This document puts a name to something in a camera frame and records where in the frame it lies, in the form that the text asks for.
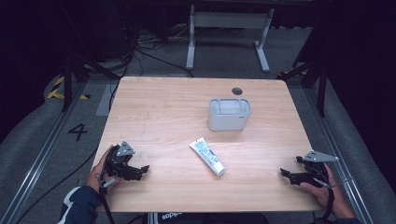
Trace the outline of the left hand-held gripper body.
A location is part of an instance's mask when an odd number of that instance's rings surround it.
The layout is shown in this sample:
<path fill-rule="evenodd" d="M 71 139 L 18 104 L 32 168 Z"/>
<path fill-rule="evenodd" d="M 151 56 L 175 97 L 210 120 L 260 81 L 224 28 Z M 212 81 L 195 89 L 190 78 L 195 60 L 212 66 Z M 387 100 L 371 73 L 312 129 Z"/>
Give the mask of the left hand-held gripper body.
<path fill-rule="evenodd" d="M 116 175 L 124 179 L 127 174 L 142 174 L 140 168 L 128 165 L 134 154 L 135 151 L 126 141 L 123 141 L 120 145 L 115 145 L 107 154 L 105 173 L 109 176 Z"/>

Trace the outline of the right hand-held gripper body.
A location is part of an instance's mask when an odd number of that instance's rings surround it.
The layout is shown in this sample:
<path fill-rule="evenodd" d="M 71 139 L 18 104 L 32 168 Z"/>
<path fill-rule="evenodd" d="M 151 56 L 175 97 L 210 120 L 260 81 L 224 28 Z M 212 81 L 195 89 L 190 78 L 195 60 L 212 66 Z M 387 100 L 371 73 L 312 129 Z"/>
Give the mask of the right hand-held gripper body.
<path fill-rule="evenodd" d="M 302 164 L 305 169 L 304 173 L 298 174 L 298 176 L 304 179 L 303 182 L 320 188 L 330 184 L 325 163 L 328 161 L 339 161 L 339 158 L 337 156 L 311 150 L 304 156 L 297 156 L 296 160 Z"/>

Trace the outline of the person's left hand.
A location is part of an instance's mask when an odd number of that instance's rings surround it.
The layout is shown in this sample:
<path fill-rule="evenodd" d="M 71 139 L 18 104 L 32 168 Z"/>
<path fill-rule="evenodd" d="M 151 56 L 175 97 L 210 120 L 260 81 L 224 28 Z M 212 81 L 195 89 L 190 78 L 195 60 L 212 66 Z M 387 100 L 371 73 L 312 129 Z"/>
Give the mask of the person's left hand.
<path fill-rule="evenodd" d="M 108 152 L 110 151 L 111 147 L 104 153 L 102 158 L 99 160 L 99 162 L 92 167 L 92 170 L 89 174 L 89 177 L 87 178 L 86 185 L 93 188 L 96 192 L 99 192 L 99 182 L 98 182 L 98 176 L 102 173 L 102 169 L 104 167 L 104 163 L 106 160 L 106 156 Z M 111 181 L 112 184 L 108 186 L 108 190 L 111 190 L 113 187 L 117 186 L 118 183 L 120 182 L 120 179 L 117 176 L 108 176 L 104 175 L 105 181 Z"/>

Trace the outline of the person's right hand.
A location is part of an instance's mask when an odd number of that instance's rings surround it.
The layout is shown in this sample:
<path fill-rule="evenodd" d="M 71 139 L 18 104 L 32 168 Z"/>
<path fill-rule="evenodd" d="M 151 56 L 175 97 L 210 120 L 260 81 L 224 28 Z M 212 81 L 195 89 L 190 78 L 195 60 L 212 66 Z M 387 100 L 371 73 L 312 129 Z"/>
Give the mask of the person's right hand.
<path fill-rule="evenodd" d="M 332 213 L 337 219 L 355 218 L 356 216 L 354 212 L 351 210 L 349 204 L 344 199 L 343 192 L 337 186 L 337 182 L 333 176 L 331 168 L 328 165 L 325 165 L 325 167 L 328 172 L 329 181 L 330 184 L 332 185 L 332 190 L 334 195 L 334 201 L 332 204 Z M 300 184 L 300 187 L 306 192 L 312 194 L 318 200 L 319 204 L 322 205 L 324 208 L 328 206 L 330 193 L 325 187 L 317 188 L 305 182 L 302 182 Z"/>

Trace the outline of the white blue toothpaste tube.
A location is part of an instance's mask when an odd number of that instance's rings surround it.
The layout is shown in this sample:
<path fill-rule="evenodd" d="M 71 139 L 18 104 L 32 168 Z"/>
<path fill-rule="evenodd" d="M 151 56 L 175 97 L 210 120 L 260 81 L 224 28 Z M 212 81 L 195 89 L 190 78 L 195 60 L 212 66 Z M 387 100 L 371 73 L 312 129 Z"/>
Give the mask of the white blue toothpaste tube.
<path fill-rule="evenodd" d="M 203 137 L 190 143 L 190 148 L 206 163 L 216 176 L 221 176 L 225 173 L 225 166 Z"/>

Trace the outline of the white plastic holder box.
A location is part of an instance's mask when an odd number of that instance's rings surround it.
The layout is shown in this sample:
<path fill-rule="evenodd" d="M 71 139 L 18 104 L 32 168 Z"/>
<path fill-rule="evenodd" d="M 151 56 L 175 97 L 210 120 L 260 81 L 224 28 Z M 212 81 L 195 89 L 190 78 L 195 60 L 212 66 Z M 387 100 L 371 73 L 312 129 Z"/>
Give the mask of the white plastic holder box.
<path fill-rule="evenodd" d="M 250 117 L 251 105 L 243 98 L 215 98 L 209 102 L 211 131 L 242 131 Z"/>

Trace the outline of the black tripod stand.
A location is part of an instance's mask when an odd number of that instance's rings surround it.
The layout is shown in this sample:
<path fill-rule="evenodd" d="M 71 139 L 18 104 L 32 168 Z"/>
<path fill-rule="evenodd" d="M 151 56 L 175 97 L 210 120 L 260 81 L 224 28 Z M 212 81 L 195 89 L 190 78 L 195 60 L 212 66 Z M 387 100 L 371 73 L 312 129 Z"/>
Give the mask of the black tripod stand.
<path fill-rule="evenodd" d="M 305 89 L 311 89 L 316 82 L 318 82 L 318 97 L 317 109 L 322 117 L 325 117 L 324 102 L 327 86 L 328 69 L 325 60 L 315 60 L 309 63 L 304 63 L 289 72 L 280 72 L 277 79 L 288 80 L 305 73 L 301 85 Z"/>
<path fill-rule="evenodd" d="M 113 80 L 120 80 L 120 77 L 116 74 L 112 73 L 110 70 L 104 68 L 99 63 L 89 59 L 88 57 L 82 56 L 77 53 L 68 53 L 64 59 L 64 106 L 63 112 L 67 110 L 67 108 L 73 102 L 72 96 L 72 76 L 75 76 L 78 82 L 86 82 L 89 79 L 88 71 L 84 67 L 87 64 L 94 70 L 98 71 L 101 74 L 104 74 L 106 77 L 109 77 Z"/>

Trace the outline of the yellow black floor tape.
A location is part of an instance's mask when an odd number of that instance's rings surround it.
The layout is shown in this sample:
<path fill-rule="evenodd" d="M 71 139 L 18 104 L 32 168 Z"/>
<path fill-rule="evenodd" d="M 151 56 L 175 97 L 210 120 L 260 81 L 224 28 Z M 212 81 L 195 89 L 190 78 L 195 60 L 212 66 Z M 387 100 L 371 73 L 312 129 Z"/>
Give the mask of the yellow black floor tape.
<path fill-rule="evenodd" d="M 47 98 L 56 98 L 56 99 L 64 99 L 64 94 L 63 93 L 59 93 L 58 90 L 61 87 L 61 84 L 64 82 L 64 76 L 63 75 L 59 75 L 59 77 L 57 78 L 57 80 L 55 81 L 54 85 L 52 86 L 52 89 L 50 90 Z M 81 94 L 79 99 L 81 100 L 89 100 L 91 99 L 91 96 L 89 94 Z"/>

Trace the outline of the grey metal floor rail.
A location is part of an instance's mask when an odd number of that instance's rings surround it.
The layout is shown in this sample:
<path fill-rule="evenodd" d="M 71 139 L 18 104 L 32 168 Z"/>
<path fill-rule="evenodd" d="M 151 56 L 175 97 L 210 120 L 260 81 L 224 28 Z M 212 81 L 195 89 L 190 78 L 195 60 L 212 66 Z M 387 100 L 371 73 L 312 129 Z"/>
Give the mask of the grey metal floor rail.
<path fill-rule="evenodd" d="M 336 156 L 339 161 L 336 161 L 334 166 L 334 172 L 341 177 L 339 184 L 341 188 L 346 192 L 346 195 L 351 202 L 352 208 L 357 215 L 357 217 L 364 224 L 373 224 L 373 220 L 371 215 L 368 212 L 367 206 L 361 197 L 361 193 L 357 187 L 356 178 L 350 173 L 346 159 L 342 154 L 340 147 L 337 145 L 334 135 L 330 129 L 330 126 L 325 117 L 322 117 L 319 113 L 317 106 L 317 98 L 312 90 L 305 89 L 304 95 L 307 98 L 307 101 L 310 104 L 310 107 L 313 109 L 315 118 L 319 124 L 319 127 L 322 133 L 325 136 L 326 142 L 329 146 L 330 152 Z"/>
<path fill-rule="evenodd" d="M 47 100 L 0 145 L 0 224 L 14 224 L 40 177 L 86 83 L 72 90 L 72 103 Z"/>

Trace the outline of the white metal desk frame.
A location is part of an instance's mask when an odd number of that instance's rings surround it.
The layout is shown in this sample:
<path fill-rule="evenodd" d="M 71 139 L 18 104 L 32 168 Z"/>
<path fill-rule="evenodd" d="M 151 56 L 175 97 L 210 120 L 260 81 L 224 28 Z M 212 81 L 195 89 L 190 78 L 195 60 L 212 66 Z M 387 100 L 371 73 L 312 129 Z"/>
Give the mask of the white metal desk frame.
<path fill-rule="evenodd" d="M 269 9 L 266 13 L 231 13 L 231 12 L 204 12 L 197 11 L 191 5 L 189 18 L 190 39 L 187 52 L 186 68 L 194 67 L 195 54 L 195 29 L 199 28 L 236 28 L 236 29 L 261 29 L 261 37 L 254 42 L 259 62 L 264 73 L 270 71 L 269 64 L 263 49 L 268 35 L 275 10 Z"/>

